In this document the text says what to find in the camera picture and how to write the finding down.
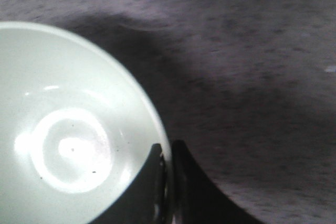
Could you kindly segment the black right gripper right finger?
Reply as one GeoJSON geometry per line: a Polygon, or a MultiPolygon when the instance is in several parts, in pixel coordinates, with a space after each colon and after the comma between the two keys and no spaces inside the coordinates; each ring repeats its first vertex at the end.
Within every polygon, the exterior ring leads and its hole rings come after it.
{"type": "Polygon", "coordinates": [[[184,141],[172,143],[172,157],[177,223],[260,223],[209,179],[184,141]]]}

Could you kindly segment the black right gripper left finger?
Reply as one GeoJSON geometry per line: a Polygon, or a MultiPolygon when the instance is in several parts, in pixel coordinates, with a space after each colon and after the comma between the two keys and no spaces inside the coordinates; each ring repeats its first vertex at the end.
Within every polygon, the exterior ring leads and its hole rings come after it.
{"type": "Polygon", "coordinates": [[[167,174],[161,145],[152,145],[145,163],[123,194],[92,223],[164,223],[167,174]]]}

